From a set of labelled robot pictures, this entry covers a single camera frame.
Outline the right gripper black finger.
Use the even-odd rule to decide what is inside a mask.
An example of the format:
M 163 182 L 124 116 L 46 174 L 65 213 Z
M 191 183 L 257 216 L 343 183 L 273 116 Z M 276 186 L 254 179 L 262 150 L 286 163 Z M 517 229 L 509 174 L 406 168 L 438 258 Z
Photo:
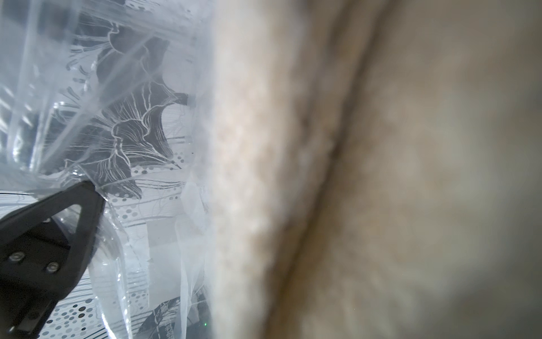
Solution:
M 37 338 L 93 255 L 105 200 L 80 182 L 1 219 L 1 337 Z

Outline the clear plastic vacuum bag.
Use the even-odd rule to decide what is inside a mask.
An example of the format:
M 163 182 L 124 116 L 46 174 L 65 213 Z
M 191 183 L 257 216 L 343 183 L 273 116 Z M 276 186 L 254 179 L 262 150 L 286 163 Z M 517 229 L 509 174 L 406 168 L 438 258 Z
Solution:
M 211 1 L 1 3 L 1 219 L 80 182 L 92 258 L 37 338 L 211 338 Z

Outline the beige fluffy cloth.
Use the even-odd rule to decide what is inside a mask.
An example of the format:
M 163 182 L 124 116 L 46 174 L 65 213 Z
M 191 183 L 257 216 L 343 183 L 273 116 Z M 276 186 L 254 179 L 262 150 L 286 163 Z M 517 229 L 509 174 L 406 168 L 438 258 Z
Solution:
M 540 1 L 213 24 L 214 337 L 541 337 Z

